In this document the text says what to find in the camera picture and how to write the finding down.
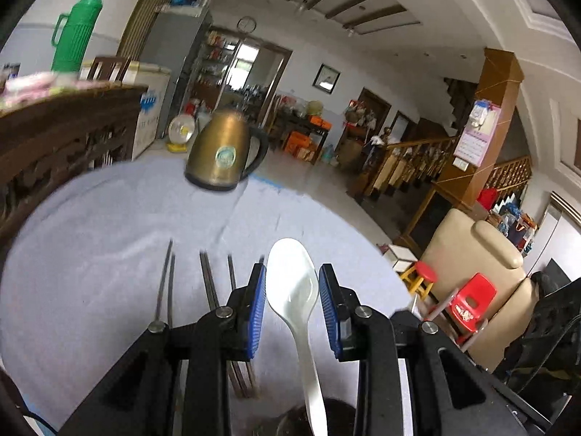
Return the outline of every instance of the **electric kettle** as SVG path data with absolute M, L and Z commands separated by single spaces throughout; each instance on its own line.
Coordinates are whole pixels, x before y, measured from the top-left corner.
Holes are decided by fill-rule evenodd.
M 257 138 L 260 146 L 255 159 L 246 167 L 251 137 Z M 205 189 L 233 190 L 260 165 L 266 152 L 268 136 L 264 131 L 249 126 L 240 112 L 216 110 L 194 141 L 185 178 Z

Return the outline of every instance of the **thermos handle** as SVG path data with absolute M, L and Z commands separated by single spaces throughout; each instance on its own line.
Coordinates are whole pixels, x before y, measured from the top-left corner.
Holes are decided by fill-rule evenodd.
M 60 22 L 63 21 L 64 19 L 69 19 L 70 14 L 68 13 L 61 13 L 59 14 L 59 19 L 56 21 L 56 26 L 54 26 L 54 31 L 52 33 L 52 39 L 50 40 L 50 43 L 56 47 L 59 45 L 59 43 L 56 42 L 56 33 L 58 32 L 59 28 L 60 28 Z
M 260 142 L 260 146 L 258 148 L 258 152 L 256 153 L 255 159 L 250 163 L 246 169 L 243 170 L 242 175 L 240 176 L 240 180 L 244 180 L 248 175 L 250 175 L 256 167 L 260 165 L 260 163 L 266 157 L 266 153 L 268 152 L 268 136 L 262 130 L 257 128 L 256 126 L 248 126 L 250 129 L 251 136 L 258 139 Z

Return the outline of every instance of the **metal screw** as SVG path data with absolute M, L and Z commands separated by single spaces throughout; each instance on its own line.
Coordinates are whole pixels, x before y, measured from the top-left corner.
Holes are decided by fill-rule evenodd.
M 147 326 L 147 330 L 153 334 L 161 333 L 165 328 L 166 324 L 160 320 L 155 320 L 154 322 L 149 323 L 149 326 Z
M 230 318 L 234 313 L 229 306 L 221 306 L 216 308 L 216 316 L 219 318 Z
M 423 322 L 422 331 L 427 332 L 428 334 L 435 334 L 438 332 L 438 325 L 434 322 Z
M 357 308 L 355 308 L 355 314 L 359 317 L 359 318 L 369 318 L 371 316 L 371 308 L 369 308 L 368 306 L 358 306 Z

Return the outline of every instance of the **white tablecloth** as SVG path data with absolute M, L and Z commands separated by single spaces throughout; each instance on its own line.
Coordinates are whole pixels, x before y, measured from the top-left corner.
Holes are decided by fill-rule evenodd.
M 76 178 L 34 211 L 0 282 L 0 354 L 21 392 L 60 427 L 155 312 L 170 238 L 176 254 L 174 326 L 208 311 L 199 250 L 208 250 L 221 304 L 227 254 L 239 287 L 280 238 L 298 239 L 316 268 L 390 316 L 406 288 L 374 245 L 308 196 L 257 178 L 230 193 L 201 190 L 183 161 L 116 164 Z M 320 302 L 309 323 L 323 394 L 355 405 L 357 363 L 334 359 Z M 233 432 L 303 401 L 290 331 L 267 306 L 254 360 L 260 398 L 231 398 Z

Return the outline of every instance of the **water bottle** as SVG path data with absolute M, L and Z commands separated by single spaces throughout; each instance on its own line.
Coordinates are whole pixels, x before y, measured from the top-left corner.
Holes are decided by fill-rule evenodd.
M 50 41 L 56 48 L 50 70 L 79 72 L 89 38 L 102 8 L 101 0 L 79 0 L 69 14 L 59 15 Z M 66 20 L 66 23 L 57 42 L 56 33 L 63 20 Z

